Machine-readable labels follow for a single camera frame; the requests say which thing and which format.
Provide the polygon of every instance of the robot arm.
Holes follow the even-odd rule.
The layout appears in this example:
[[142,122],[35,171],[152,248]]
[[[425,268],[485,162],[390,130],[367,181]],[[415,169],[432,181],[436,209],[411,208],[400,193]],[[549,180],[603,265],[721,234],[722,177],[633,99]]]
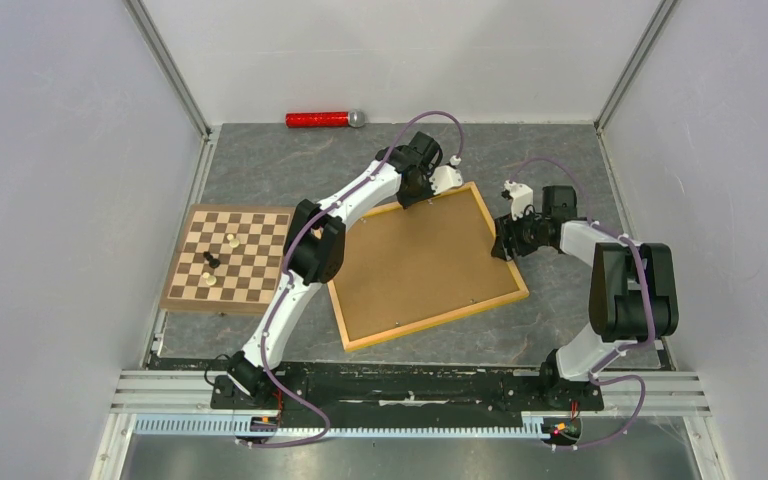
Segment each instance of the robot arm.
[[533,191],[526,185],[506,182],[502,196],[511,200],[511,213],[495,220],[494,257],[510,260],[551,246],[593,269],[590,323],[570,343],[550,353],[541,369],[550,383],[589,382],[591,376],[624,355],[629,345],[645,341],[648,328],[643,295],[652,306],[656,337],[675,331],[678,306],[669,247],[634,242],[648,283],[648,291],[643,292],[628,246],[597,229],[597,222],[591,224],[578,217],[572,187],[544,187],[540,213],[534,210]]
[[[289,268],[281,273],[254,334],[230,361],[229,378],[246,394],[254,397],[269,390],[263,369],[275,369],[281,363],[284,347],[302,311],[322,284],[340,270],[346,231],[361,216],[393,195],[403,208],[408,208],[463,185],[456,168],[460,159],[453,156],[448,164],[441,165],[440,145],[424,133],[417,133],[408,145],[394,149],[389,162],[380,165],[385,151],[379,151],[369,167],[339,192],[316,203],[303,200],[296,207],[284,244],[287,255],[298,237]],[[308,231],[303,231],[311,221],[314,223]],[[265,355],[261,355],[262,343]]]

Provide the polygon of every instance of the gray floor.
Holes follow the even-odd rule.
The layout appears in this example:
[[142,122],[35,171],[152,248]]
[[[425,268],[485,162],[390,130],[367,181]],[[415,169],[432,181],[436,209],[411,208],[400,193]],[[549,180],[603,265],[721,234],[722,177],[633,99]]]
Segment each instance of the gray floor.
[[[622,422],[585,419],[583,441]],[[641,419],[627,436],[578,452],[534,440],[333,439],[249,450],[230,438],[142,436],[131,440],[123,479],[698,479],[680,418]]]
[[[357,130],[289,130],[280,124],[224,125],[201,201],[295,206],[303,198],[319,200],[354,179],[400,128],[379,124]],[[421,130],[440,142],[446,158],[454,153],[457,129],[453,125],[426,124]],[[620,229],[592,126],[480,124],[465,125],[465,130],[460,168],[465,181],[476,182],[493,216],[509,208],[499,194],[518,163],[529,156],[548,155],[562,159],[579,177],[593,217]],[[529,167],[519,180],[536,194],[544,185],[569,184],[563,172],[542,164]],[[517,260],[517,265],[531,291],[527,299],[352,353],[343,351],[328,292],[322,289],[290,338],[285,359],[537,366],[552,348],[569,342],[587,323],[590,271],[578,260],[548,248]],[[212,358],[232,353],[258,321],[257,317],[170,313],[161,356]],[[652,350],[629,354],[614,365],[649,368],[658,366],[658,359]]]

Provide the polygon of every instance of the white wall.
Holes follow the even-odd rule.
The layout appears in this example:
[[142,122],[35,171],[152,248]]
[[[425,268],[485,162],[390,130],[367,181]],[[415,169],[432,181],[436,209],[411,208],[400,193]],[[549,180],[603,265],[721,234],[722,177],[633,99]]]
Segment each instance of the white wall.
[[146,0],[207,120],[592,121],[657,0]]
[[768,2],[682,2],[607,128],[644,240],[673,249],[671,343],[740,479],[768,479]]
[[199,139],[118,0],[0,1],[0,479],[84,479]]

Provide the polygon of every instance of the gray marble surface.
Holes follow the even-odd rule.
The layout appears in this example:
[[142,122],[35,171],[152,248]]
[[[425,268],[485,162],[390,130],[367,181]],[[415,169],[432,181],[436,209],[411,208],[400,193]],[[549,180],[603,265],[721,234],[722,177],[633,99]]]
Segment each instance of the gray marble surface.
[[[342,188],[388,146],[401,125],[361,129],[290,130],[281,124],[227,124],[202,195],[202,203],[295,206]],[[419,127],[434,137],[445,158],[457,148],[451,124]],[[474,181],[491,215],[508,207],[502,183],[526,157],[561,159],[587,189],[592,216],[620,229],[596,134],[590,125],[465,125],[460,168]],[[412,133],[400,143],[410,141]],[[534,164],[519,180],[539,192],[544,185],[569,184],[560,170]],[[289,340],[285,360],[394,363],[501,364],[537,366],[548,352],[569,342],[587,323],[590,270],[580,261],[544,248],[517,260],[531,292],[519,302],[352,353],[343,351],[327,289],[311,300]],[[212,358],[242,346],[259,317],[169,313],[162,357]],[[629,354],[615,366],[657,367],[652,351]]]

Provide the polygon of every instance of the chessboard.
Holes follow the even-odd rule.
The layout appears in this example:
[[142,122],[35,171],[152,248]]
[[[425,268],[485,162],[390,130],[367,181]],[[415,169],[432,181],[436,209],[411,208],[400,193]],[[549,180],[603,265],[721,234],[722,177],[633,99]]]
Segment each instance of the chessboard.
[[[278,284],[292,215],[290,207],[190,207],[160,307],[170,311],[264,313]],[[239,241],[236,247],[234,239]],[[218,259],[219,266],[211,268],[204,252]]]

